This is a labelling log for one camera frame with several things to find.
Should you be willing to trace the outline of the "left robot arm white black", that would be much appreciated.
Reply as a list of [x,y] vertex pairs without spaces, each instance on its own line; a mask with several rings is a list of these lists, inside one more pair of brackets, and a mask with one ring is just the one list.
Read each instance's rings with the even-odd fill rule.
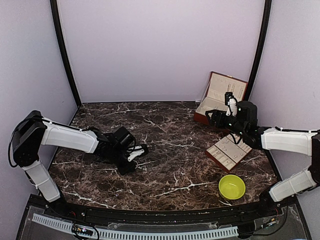
[[11,129],[7,145],[7,159],[12,168],[21,168],[42,197],[51,204],[51,210],[60,218],[71,213],[63,192],[44,166],[42,148],[70,150],[84,157],[78,164],[83,171],[99,175],[116,171],[124,176],[134,172],[137,159],[148,148],[138,145],[136,138],[125,127],[114,132],[103,132],[96,127],[78,128],[44,117],[38,110],[31,111]]

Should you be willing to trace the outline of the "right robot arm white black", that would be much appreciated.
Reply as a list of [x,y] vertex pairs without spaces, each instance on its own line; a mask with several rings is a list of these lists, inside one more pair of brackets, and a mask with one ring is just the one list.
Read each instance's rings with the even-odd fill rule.
[[282,127],[260,126],[258,108],[250,101],[228,102],[227,110],[207,110],[210,125],[236,134],[249,147],[268,152],[286,152],[308,156],[310,165],[271,186],[259,196],[255,213],[266,217],[275,203],[313,190],[320,185],[320,132]]

